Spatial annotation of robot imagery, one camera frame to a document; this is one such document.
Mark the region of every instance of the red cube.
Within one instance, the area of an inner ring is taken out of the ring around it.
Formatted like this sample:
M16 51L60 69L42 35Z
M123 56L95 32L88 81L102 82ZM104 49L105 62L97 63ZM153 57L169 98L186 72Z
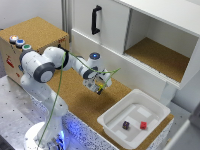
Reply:
M141 124L140 124L140 129L143 129L145 130L147 128L147 123L146 122L143 122L141 121Z

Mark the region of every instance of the green wire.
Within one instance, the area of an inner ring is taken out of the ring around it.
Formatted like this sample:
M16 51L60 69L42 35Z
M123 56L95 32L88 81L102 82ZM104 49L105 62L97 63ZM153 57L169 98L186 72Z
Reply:
M60 81L59 81L59 86L58 86L58 91L57 91L57 94L56 94L56 98L55 98L55 101L54 101L54 103L53 103L53 108L52 108L52 110L51 110L51 115L50 115L49 120L48 120L48 122L47 122L47 125L46 125L46 127L45 127L45 129L44 129L44 131L43 131L43 133L42 133L42 137L40 138L40 141L39 141L37 150L38 150L38 148L39 148L39 146L40 146L40 144L41 144L41 141L42 141L42 138L43 138L43 136L44 136L44 133L46 132L46 129L47 129L48 125L49 125L49 122L50 122L51 117L52 117L52 115L53 115L54 107L55 107L55 105L56 105L56 101L57 101L57 98L58 98L58 95L59 95L60 85L61 85L61 81L62 81L62 72L63 72L62 69L63 69L63 63L64 63L65 55L66 55L66 53L63 55L63 58L62 58L62 67L61 67Z
M85 67L87 67L88 69L90 69L90 70L92 70L92 71L94 71L94 72L98 72L98 73L112 73L112 74L110 75L110 77L106 80L106 82L104 83L102 89L105 88L105 86L106 86L108 80L109 80L118 70L121 69L121 68L119 68L119 69L116 69L116 70L113 70L113 71L107 71L107 72L97 71L97 70L94 70L94 69L92 69L92 68L86 66L78 57L76 57L76 56L75 56L74 54L72 54L71 52L69 52L69 53L70 53L72 56L74 56L76 59L78 59ZM43 133L42 133L42 137L40 138L40 141L39 141L37 150L38 150L38 148L39 148L39 146L40 146L40 144L41 144L42 138L43 138L43 136L44 136L44 134L45 134L45 132L46 132L46 129L47 129L49 123L50 123L50 120L51 120L52 115L53 115L54 107L55 107L55 104L56 104L56 101L57 101L57 98L58 98L58 95L59 95L60 85L61 85L61 81L62 81L62 72L63 72L62 69L63 69L63 64L64 64L65 55L66 55L66 53L63 55L63 58L62 58L62 67L61 67L60 81L59 81L59 86L58 86L58 91L57 91L57 94L56 94L56 98L55 98L55 101L54 101L54 104L53 104L53 108L52 108L52 110L51 110L51 114L50 114L49 120L48 120L48 122L47 122L47 125L46 125L46 127L45 127Z

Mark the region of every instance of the white wall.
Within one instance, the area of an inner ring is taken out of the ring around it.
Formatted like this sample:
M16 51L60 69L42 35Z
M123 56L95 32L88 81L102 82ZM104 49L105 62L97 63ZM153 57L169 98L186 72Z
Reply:
M0 28L39 16L62 29L61 0L0 0Z
M200 102L200 71L182 90L177 91L173 102L189 112L195 109Z

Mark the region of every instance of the black handle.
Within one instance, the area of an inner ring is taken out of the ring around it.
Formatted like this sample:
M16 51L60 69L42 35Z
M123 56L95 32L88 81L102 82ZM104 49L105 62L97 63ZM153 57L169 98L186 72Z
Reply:
M100 6L96 6L96 8L92 11L92 34L97 34L100 32L98 28L96 28L96 21L97 21L97 11L102 10Z

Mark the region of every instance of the cardboard box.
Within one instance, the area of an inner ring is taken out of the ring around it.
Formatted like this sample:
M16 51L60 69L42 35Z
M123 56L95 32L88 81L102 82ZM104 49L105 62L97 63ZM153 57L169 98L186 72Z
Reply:
M19 56L22 49L9 43L9 38L17 35L25 40L32 49L42 54L49 46L57 47L59 44L69 49L69 35L42 18L36 17L25 22L0 31L0 51L7 75L20 85L23 75Z

